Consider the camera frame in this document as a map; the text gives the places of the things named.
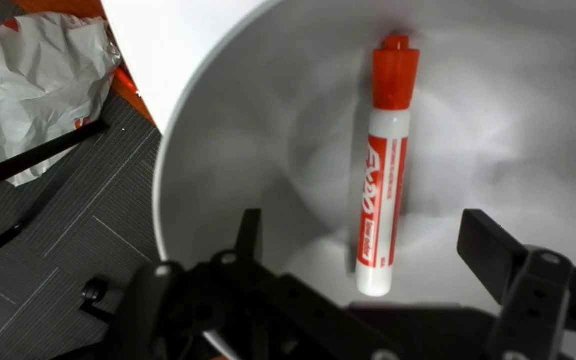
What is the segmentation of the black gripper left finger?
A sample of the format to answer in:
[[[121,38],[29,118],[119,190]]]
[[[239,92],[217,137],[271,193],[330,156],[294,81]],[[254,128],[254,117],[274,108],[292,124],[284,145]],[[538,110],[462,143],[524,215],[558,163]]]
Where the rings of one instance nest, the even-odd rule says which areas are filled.
[[[218,253],[211,266],[225,281],[274,281],[262,261],[262,210],[249,209],[242,215],[236,242],[232,249]]]

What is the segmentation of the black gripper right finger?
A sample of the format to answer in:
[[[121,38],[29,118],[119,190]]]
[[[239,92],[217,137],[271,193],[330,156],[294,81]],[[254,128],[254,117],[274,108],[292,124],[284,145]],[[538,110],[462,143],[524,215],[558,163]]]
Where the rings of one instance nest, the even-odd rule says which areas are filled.
[[[462,212],[457,251],[507,312],[569,311],[572,262],[558,253],[522,244],[485,210]]]

